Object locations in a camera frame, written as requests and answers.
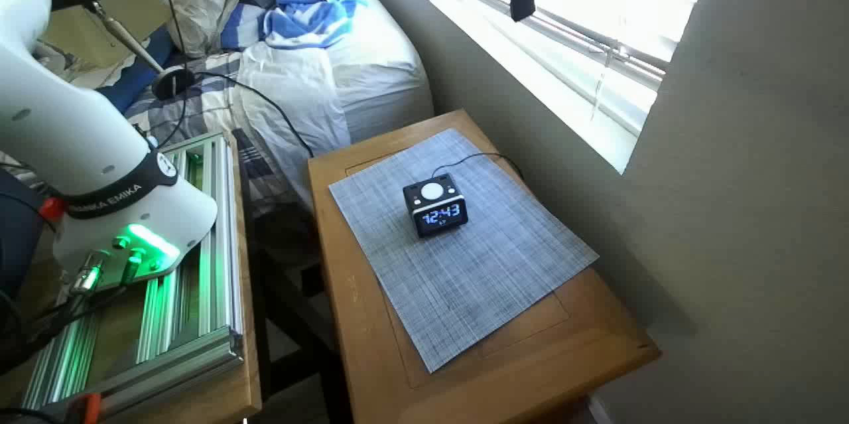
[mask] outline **digital display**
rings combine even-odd
[[[418,215],[417,225],[423,234],[429,234],[451,225],[465,224],[465,204],[462,201],[446,204]]]

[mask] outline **alarm clock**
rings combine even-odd
[[[420,238],[451,230],[469,221],[466,199],[451,179],[451,174],[407,185],[403,193]]]

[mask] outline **gray placemat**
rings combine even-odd
[[[330,185],[429,372],[598,258],[485,155],[440,170],[465,196],[469,222],[419,239],[401,189],[477,152],[448,129]]]

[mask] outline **green led light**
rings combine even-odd
[[[153,233],[148,230],[144,225],[139,224],[131,224],[129,227],[130,233],[134,234],[134,236],[139,237],[139,239],[144,240],[148,245],[153,248],[157,248],[162,251],[164,254],[168,255],[168,257],[172,259],[176,259],[180,255],[180,250],[173,246],[172,244],[166,242],[162,237],[158,236],[158,234]]]

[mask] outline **white wall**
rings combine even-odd
[[[430,3],[382,1],[437,110],[521,164],[664,350],[602,388],[616,422],[846,421],[849,0],[700,0],[624,176]]]

